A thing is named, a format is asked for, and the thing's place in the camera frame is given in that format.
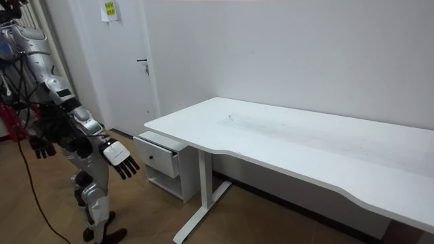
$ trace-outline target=yellow note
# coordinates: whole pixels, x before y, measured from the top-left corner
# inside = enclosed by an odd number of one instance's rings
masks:
[[[106,7],[107,16],[114,16],[116,14],[115,4],[112,1],[104,3]]]

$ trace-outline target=desk top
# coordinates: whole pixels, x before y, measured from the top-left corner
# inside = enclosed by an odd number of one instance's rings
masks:
[[[144,126],[434,232],[434,131],[213,98]]]

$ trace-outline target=drawer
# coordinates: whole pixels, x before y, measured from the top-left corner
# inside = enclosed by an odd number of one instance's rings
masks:
[[[134,146],[138,157],[146,165],[172,178],[179,175],[178,155],[175,152],[136,137]]]

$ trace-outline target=drawer unit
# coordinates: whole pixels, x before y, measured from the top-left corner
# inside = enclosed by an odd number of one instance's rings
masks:
[[[161,173],[175,178],[179,175],[178,154],[140,138],[134,138],[134,144],[140,160],[160,171]]]
[[[200,189],[197,149],[165,136],[144,132],[134,136],[138,158],[148,181],[185,203]]]

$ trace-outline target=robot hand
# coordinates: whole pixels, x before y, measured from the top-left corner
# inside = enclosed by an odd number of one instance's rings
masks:
[[[47,142],[44,139],[38,138],[37,136],[31,136],[28,139],[30,146],[36,153],[36,158],[40,159],[41,155],[44,159],[47,158],[47,155],[54,156],[56,154],[56,149],[51,142]]]
[[[116,169],[122,180],[126,176],[131,178],[131,173],[136,174],[140,169],[128,149],[113,138],[100,146],[100,153]]]

